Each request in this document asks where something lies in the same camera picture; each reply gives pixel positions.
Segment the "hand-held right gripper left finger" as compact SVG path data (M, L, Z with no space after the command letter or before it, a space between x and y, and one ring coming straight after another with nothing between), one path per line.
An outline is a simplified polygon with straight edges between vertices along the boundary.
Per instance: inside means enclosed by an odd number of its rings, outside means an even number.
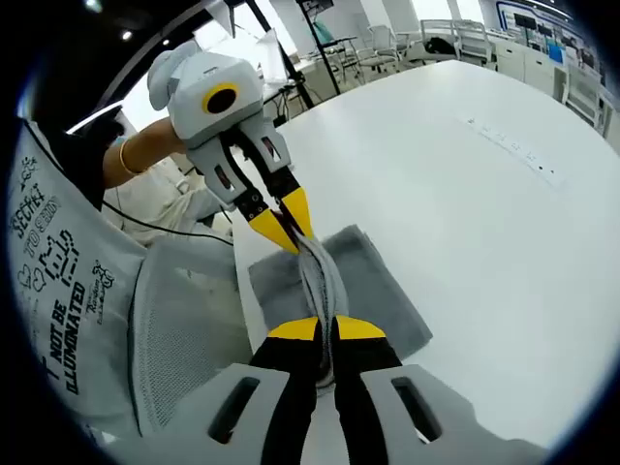
M250 364L233 364L182 399L163 432L143 441L142 464L297 464L323 355L316 317L283 323Z

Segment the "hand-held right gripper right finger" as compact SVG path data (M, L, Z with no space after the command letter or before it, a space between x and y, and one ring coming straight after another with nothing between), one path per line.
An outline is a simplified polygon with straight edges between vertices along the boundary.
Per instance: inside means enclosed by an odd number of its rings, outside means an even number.
M400 362L385 333L333 320L335 406L353 464L542 464L545 449L482 427L472 404L418 365Z

